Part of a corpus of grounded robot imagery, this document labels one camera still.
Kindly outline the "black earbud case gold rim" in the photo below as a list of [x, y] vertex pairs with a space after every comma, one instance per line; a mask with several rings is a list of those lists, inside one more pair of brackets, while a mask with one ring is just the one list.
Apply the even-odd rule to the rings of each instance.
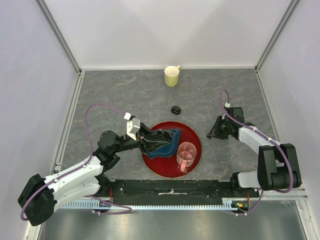
[[175, 115], [179, 115], [181, 113], [182, 109], [178, 106], [173, 106], [170, 111]]

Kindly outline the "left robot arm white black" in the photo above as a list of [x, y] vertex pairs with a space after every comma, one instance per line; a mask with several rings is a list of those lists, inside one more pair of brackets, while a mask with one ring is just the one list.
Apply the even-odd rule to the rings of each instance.
[[38, 226], [74, 200], [106, 196], [111, 182], [105, 172], [120, 160], [117, 153], [139, 149], [151, 159], [171, 157], [178, 148], [180, 134], [180, 129], [152, 130], [144, 123], [121, 136], [111, 130], [103, 132], [97, 149], [83, 161], [46, 177], [35, 174], [29, 178], [17, 200], [21, 220]]

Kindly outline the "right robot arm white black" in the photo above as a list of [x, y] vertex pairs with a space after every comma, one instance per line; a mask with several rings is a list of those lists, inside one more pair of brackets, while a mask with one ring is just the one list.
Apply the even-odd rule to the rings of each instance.
[[231, 136], [258, 156], [257, 170], [234, 174], [236, 180], [229, 184], [230, 193], [240, 197], [247, 188], [282, 193], [299, 188], [302, 177], [295, 146], [275, 141], [252, 123], [245, 122], [241, 107], [224, 107], [223, 110], [224, 115], [217, 117], [207, 137], [227, 140]]

